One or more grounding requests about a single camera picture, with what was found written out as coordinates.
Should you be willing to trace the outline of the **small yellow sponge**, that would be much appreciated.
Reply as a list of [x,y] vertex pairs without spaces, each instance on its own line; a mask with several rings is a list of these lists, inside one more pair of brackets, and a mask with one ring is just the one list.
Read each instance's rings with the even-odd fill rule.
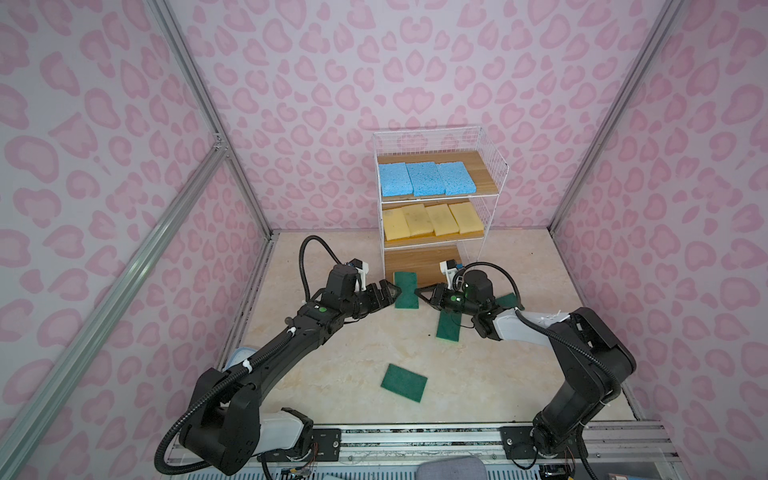
[[383,210],[382,225],[387,242],[411,237],[411,231],[402,208]]

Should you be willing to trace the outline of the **blue sponge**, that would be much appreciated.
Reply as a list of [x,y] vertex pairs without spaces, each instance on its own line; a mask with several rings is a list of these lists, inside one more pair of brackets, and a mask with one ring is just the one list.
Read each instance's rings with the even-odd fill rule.
[[404,162],[378,165],[382,197],[400,197],[413,194],[413,185]]
[[438,173],[447,196],[475,194],[477,187],[463,162],[439,163]]
[[415,197],[442,196],[445,194],[445,183],[434,162],[408,163],[406,168]]

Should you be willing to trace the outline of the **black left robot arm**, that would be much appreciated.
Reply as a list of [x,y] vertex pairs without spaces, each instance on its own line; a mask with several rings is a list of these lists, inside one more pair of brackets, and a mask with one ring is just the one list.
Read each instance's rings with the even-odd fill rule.
[[325,287],[287,319],[280,334],[226,370],[212,368],[198,379],[187,411],[167,434],[200,458],[187,472],[208,466],[238,472],[257,451],[260,408],[273,387],[344,325],[393,305],[402,294],[387,280],[360,287],[359,277],[354,266],[336,264]]

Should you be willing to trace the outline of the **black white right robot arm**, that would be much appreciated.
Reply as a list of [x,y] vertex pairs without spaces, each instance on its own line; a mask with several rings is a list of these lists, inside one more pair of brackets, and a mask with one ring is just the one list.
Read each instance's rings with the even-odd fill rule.
[[586,455],[583,431],[611,401],[637,362],[618,336],[592,309],[537,314],[523,308],[513,277],[490,262],[474,262],[454,274],[449,283],[414,290],[433,309],[471,317],[480,337],[513,341],[522,327],[549,342],[564,381],[552,400],[537,413],[530,430],[530,449],[554,458],[574,444]]

